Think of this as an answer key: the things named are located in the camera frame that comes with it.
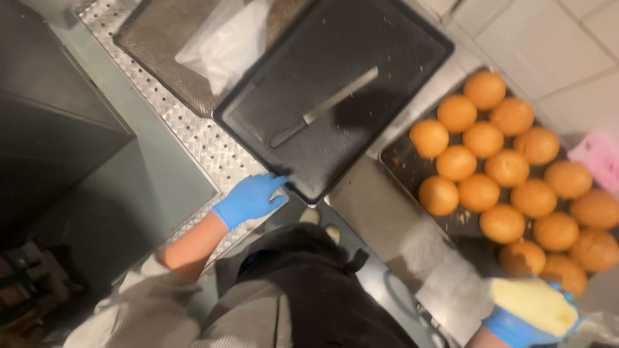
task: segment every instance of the sleeve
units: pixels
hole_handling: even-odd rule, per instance
[[[139,272],[127,274],[117,293],[101,301],[95,314],[67,338],[65,348],[186,348],[199,335],[186,316],[191,295],[200,291],[152,255]]]

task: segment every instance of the knife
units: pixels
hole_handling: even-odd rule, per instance
[[[272,148],[276,148],[281,145],[286,140],[290,139],[293,135],[295,135],[301,129],[309,126],[312,122],[318,120],[322,115],[324,115],[329,109],[336,106],[338,103],[346,99],[349,95],[355,93],[356,91],[363,88],[365,85],[372,82],[375,78],[378,77],[378,67],[373,67],[368,70],[365,74],[358,77],[356,80],[351,82],[349,85],[344,87],[341,91],[337,92],[331,98],[325,100],[324,102],[318,104],[315,108],[313,108],[310,112],[303,115],[301,120],[293,125],[292,127],[284,129],[282,132],[278,133],[278,135],[274,136],[269,145]]]

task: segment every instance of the mesh tray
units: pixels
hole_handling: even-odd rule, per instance
[[[210,118],[225,94],[213,95],[209,81],[178,64],[174,56],[220,1],[142,0],[114,35],[116,46],[156,77],[193,113],[203,118]],[[309,1],[274,0],[267,18],[268,46],[275,42]]]
[[[464,86],[463,80],[454,90],[446,94],[461,94]],[[512,97],[514,94],[511,90],[507,90],[507,96]],[[436,110],[438,103],[426,115],[422,116],[418,121],[428,118],[436,119]],[[486,121],[490,113],[487,111],[479,111],[477,121]],[[449,134],[449,145],[462,144],[461,134]],[[513,148],[514,137],[505,137],[505,148]],[[546,165],[530,166],[530,178],[542,178],[546,169],[554,162],[567,159],[567,152],[564,147],[561,147],[557,157]],[[401,187],[415,200],[418,199],[419,186],[430,176],[437,175],[435,161],[423,159],[419,156],[417,150],[409,139],[407,132],[391,145],[387,146],[380,155],[381,162],[387,167],[391,175],[399,182]],[[477,173],[483,173],[485,160],[477,159]],[[499,203],[509,203],[509,194],[511,189],[501,188]],[[556,205],[556,211],[567,212],[569,201],[559,199]],[[507,274],[502,270],[497,262],[499,244],[489,240],[479,227],[479,213],[468,211],[461,205],[458,205],[456,210],[446,216],[432,216],[434,221],[455,244],[460,253],[467,258],[483,277],[506,277]],[[533,219],[526,219],[526,230],[524,238],[533,240],[532,223]],[[617,236],[617,229],[611,233]]]
[[[318,203],[453,52],[398,0],[315,0],[213,119]],[[269,141],[373,66],[379,76],[276,149]]]

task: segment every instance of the white plastic bag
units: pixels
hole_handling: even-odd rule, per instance
[[[206,77],[213,95],[234,86],[266,49],[272,0],[222,0],[175,59]]]

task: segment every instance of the hand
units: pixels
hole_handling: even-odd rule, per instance
[[[236,184],[212,211],[232,231],[246,220],[266,216],[283,205],[288,197],[277,196],[271,199],[271,196],[287,182],[287,177],[276,178],[273,174],[248,176]]]
[[[561,289],[561,285],[550,283],[556,290]],[[567,301],[572,300],[570,293],[561,291]],[[507,343],[512,348],[524,348],[533,344],[552,344],[561,342],[566,336],[573,333],[582,323],[584,317],[579,315],[574,326],[563,336],[556,337],[531,326],[526,321],[511,314],[505,309],[496,306],[492,314],[482,321],[482,326],[501,341]]]

